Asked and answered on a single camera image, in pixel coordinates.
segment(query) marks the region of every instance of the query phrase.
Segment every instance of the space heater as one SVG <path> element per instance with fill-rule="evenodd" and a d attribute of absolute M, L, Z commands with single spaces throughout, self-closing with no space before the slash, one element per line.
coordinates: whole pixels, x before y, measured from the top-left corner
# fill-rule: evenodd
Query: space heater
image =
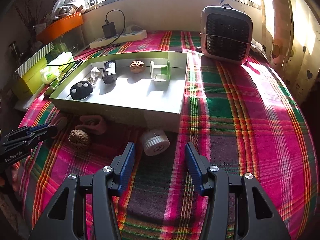
<path fill-rule="evenodd" d="M 201 51 L 209 58 L 244 64 L 252 41 L 252 20 L 238 10 L 207 6 L 201 14 Z"/>

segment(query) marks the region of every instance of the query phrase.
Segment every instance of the walnut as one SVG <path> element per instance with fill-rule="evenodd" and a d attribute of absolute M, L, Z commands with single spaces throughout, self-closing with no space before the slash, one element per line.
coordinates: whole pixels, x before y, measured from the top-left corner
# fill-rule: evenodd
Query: walnut
<path fill-rule="evenodd" d="M 81 130 L 71 131 L 68 140 L 77 150 L 85 150 L 90 145 L 89 135 Z"/>
<path fill-rule="evenodd" d="M 142 61 L 136 60 L 136 61 L 131 62 L 131 64 L 130 64 L 130 71 L 135 74 L 144 71 L 145 68 L 146 68 L 146 66 L 144 65 L 144 63 Z"/>

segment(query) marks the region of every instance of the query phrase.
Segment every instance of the striped tablecloth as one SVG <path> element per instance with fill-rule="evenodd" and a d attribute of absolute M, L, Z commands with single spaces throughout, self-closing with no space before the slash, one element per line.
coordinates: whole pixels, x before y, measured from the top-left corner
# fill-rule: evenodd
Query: striped tablecloth
<path fill-rule="evenodd" d="M 184 161 L 193 142 L 201 155 L 230 174 L 252 172 L 277 207 L 292 239 L 304 230 L 316 208 L 318 185 L 315 150 L 303 115 L 275 72 L 251 55 L 242 66 L 205 58 L 195 52 L 199 36 L 190 32 L 148 33 L 143 41 L 96 52 L 187 51 L 188 75 L 180 133 L 168 134 L 166 153 L 148 157 L 137 144 L 127 190 L 114 198 L 122 239 L 198 239 L 207 197 L 199 197 Z M 57 114 L 40 95 L 21 126 L 48 122 Z M 40 143 L 19 164 L 23 216 L 34 227 L 42 210 L 66 176 L 92 174 L 110 164 L 128 141 L 138 142 L 143 128 L 108 123 L 91 149 L 75 154 L 68 135 L 79 123 L 69 115 L 66 129 Z M 230 217 L 234 208 L 230 208 Z M 87 201 L 88 235 L 92 236 L 91 198 Z M 233 235 L 230 219 L 228 237 Z"/>

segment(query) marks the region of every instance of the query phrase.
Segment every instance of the black heater grille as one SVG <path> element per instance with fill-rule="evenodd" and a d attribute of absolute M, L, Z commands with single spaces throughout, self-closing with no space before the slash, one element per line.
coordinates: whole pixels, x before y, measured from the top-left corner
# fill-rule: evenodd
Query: black heater grille
<path fill-rule="evenodd" d="M 244 20 L 221 14 L 209 14 L 207 34 L 219 37 L 207 35 L 206 50 L 218 57 L 242 61 L 248 46 L 249 31 L 250 27 Z"/>

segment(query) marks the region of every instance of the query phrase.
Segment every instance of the silver screw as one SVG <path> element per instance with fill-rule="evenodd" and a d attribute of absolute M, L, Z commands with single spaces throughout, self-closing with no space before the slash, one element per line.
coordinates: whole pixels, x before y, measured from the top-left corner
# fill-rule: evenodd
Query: silver screw
<path fill-rule="evenodd" d="M 76 177 L 77 177 L 77 175 L 74 173 L 71 173 L 68 175 L 68 179 L 75 179 Z"/>
<path fill-rule="evenodd" d="M 104 172 L 110 172 L 112 170 L 112 167 L 111 166 L 105 166 L 105 167 L 102 168 L 102 170 Z"/>
<path fill-rule="evenodd" d="M 250 172 L 247 172 L 244 176 L 245 176 L 247 179 L 252 179 L 252 178 L 253 178 L 253 175 L 252 175 Z"/>
<path fill-rule="evenodd" d="M 209 169 L 210 169 L 210 171 L 218 171 L 219 170 L 218 166 L 215 166 L 215 165 L 210 166 Z"/>

